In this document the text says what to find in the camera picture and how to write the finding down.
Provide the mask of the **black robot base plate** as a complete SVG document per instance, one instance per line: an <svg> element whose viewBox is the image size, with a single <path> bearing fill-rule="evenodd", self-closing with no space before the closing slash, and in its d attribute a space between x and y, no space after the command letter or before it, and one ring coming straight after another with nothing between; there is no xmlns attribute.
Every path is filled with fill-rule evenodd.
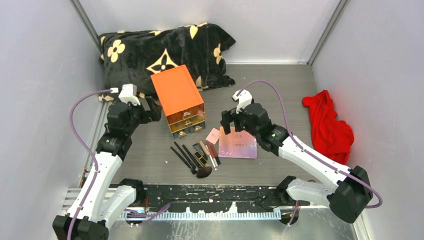
<svg viewBox="0 0 424 240"><path fill-rule="evenodd" d="M293 207L295 203L278 198L275 186L268 185L195 185L145 184L145 197L130 207L158 211L166 204L171 213L268 213L277 208Z"/></svg>

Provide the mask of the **white silver pencil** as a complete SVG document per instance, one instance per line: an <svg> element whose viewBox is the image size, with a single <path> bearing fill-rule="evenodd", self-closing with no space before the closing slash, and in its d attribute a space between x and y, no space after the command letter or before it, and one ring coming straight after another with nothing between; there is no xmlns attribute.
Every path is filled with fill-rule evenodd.
<svg viewBox="0 0 424 240"><path fill-rule="evenodd" d="M217 164L215 163L215 160L214 160L213 156L211 155L211 152L208 148L208 145L205 146L205 149L206 149L205 152L206 152L207 156L210 158L211 164L212 164L214 170L216 171L217 170Z"/></svg>

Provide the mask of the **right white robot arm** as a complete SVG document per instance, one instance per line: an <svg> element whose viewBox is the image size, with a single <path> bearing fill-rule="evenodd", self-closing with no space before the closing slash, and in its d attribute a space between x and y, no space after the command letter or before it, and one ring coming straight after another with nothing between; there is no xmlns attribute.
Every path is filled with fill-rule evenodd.
<svg viewBox="0 0 424 240"><path fill-rule="evenodd" d="M263 150L296 164L318 179L314 183L287 176L277 186L277 198L283 205L295 201L315 203L353 224L374 196L364 168L350 168L315 151L283 126L272 123L259 103L251 103L240 111L224 110L220 124L227 135L233 131L249 133Z"/></svg>

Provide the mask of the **rose gold lipstick tube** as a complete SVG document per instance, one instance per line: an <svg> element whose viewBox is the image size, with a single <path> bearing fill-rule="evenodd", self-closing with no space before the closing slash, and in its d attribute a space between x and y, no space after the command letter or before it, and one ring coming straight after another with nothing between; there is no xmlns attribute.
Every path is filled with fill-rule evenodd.
<svg viewBox="0 0 424 240"><path fill-rule="evenodd" d="M210 155L210 152L209 152L208 148L206 147L206 145L205 145L202 141L199 141L199 145L201 146L201 148L202 148L203 152L204 152L207 156L209 156L209 155Z"/></svg>

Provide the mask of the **black gold lipstick case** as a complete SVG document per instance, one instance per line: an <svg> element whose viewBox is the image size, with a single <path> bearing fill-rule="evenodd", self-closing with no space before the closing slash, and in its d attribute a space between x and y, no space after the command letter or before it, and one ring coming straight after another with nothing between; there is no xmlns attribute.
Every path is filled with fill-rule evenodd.
<svg viewBox="0 0 424 240"><path fill-rule="evenodd" d="M196 151L194 153L194 156L197 158L197 162L201 165L201 166L206 166L207 165L207 159L204 158L204 156L199 152Z"/></svg>

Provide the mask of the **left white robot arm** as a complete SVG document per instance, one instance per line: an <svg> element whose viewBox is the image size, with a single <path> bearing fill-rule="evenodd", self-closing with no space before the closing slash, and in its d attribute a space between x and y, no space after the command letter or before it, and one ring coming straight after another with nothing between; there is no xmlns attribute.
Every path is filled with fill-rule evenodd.
<svg viewBox="0 0 424 240"><path fill-rule="evenodd" d="M132 145L131 136L141 124L158 122L162 107L151 96L149 109L117 101L108 108L105 131L97 143L93 165L76 200L64 215L57 215L52 228L59 240L107 240L110 228L127 207L141 206L146 191L141 180L125 178L105 200L112 178Z"/></svg>

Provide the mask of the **orange drawer organizer box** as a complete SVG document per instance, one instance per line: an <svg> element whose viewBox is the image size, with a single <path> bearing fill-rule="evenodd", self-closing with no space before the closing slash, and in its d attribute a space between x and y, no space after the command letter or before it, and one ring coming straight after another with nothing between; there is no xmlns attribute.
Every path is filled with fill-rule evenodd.
<svg viewBox="0 0 424 240"><path fill-rule="evenodd" d="M155 73L151 80L175 140L206 128L205 103L185 65Z"/></svg>

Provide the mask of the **orange brown lip pen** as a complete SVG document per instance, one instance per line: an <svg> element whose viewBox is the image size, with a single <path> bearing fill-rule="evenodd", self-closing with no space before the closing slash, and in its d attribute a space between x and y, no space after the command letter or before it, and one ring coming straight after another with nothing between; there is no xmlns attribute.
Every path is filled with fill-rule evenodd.
<svg viewBox="0 0 424 240"><path fill-rule="evenodd" d="M209 144L209 151L211 152L211 155L215 159L216 164L219 166L221 164L221 161L220 161L219 156L218 156L218 154L215 150L215 147L212 144Z"/></svg>

